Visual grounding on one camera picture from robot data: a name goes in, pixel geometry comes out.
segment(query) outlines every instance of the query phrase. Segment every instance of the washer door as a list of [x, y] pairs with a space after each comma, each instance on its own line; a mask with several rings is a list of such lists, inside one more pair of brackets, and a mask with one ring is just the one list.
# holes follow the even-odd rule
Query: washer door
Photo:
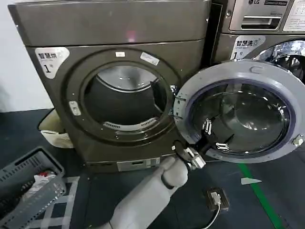
[[296, 149], [305, 132], [305, 85], [288, 70], [240, 60], [204, 69], [179, 91], [176, 126], [185, 140], [201, 138], [206, 119], [218, 143], [208, 156], [236, 163], [273, 160]]

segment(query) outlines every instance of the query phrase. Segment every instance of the dark gray floor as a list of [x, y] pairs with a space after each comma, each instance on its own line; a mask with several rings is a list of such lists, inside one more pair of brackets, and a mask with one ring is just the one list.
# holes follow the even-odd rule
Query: dark gray floor
[[[152, 170], [91, 176], [74, 150], [52, 147], [37, 131], [39, 121], [47, 113], [47, 110], [38, 110], [0, 114], [0, 167], [37, 146], [44, 146], [65, 167], [67, 176], [81, 176], [71, 228], [105, 223], [115, 205]], [[285, 228], [305, 228], [304, 154], [305, 149], [299, 149], [275, 161], [248, 165], [254, 178], [263, 181], [259, 187]], [[210, 187], [224, 188], [230, 202], [230, 208], [221, 212], [212, 229], [274, 228], [251, 187], [241, 185], [242, 177], [236, 164], [225, 162], [209, 163], [203, 170], [192, 172], [187, 184], [174, 194], [169, 206], [150, 228], [204, 226], [213, 215], [203, 197], [204, 190]]]

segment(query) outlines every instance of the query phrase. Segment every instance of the gray laundry basket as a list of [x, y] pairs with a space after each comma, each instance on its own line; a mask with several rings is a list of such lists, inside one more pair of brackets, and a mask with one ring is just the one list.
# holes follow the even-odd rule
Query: gray laundry basket
[[[34, 175], [48, 169], [55, 172], [56, 177], [30, 198], [25, 201], [20, 200], [22, 194], [34, 183]], [[66, 192], [63, 175], [63, 167], [41, 147], [0, 170], [0, 207], [9, 211], [3, 213], [0, 228], [25, 228]], [[12, 207], [12, 202], [15, 200], [20, 201]]]

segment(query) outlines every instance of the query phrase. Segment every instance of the printed label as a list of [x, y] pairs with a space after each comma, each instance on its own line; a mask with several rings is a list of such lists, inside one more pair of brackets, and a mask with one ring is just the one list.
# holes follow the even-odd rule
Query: printed label
[[147, 54], [145, 52], [142, 52], [140, 58], [144, 61], [147, 61], [148, 63], [151, 63], [151, 64], [155, 65], [155, 66], [157, 66], [159, 61], [160, 61], [159, 59], [157, 59], [157, 58], [155, 58], [155, 57], [153, 57], [150, 54]]
[[116, 57], [125, 57], [125, 52], [115, 52]]
[[305, 1], [295, 0], [283, 31], [305, 32]]
[[265, 42], [265, 36], [259, 35], [242, 35], [238, 36], [235, 40], [235, 44], [231, 54], [231, 60], [240, 60], [259, 47]]
[[61, 64], [70, 52], [65, 47], [36, 48], [35, 53], [45, 76], [54, 79]]
[[51, 130], [41, 130], [41, 134], [52, 146], [59, 148], [74, 148], [67, 133], [59, 134]]
[[286, 6], [287, 3], [287, 1], [266, 0], [264, 4], [266, 6]]

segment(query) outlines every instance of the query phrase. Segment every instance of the white cable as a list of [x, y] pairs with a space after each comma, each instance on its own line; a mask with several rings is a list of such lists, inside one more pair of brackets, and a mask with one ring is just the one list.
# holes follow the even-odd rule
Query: white cable
[[216, 212], [214, 218], [212, 219], [212, 221], [205, 228], [201, 228], [201, 229], [208, 229], [215, 222], [215, 220], [220, 212], [220, 204], [217, 204], [217, 206], [218, 206], [218, 209], [217, 209], [217, 212]]

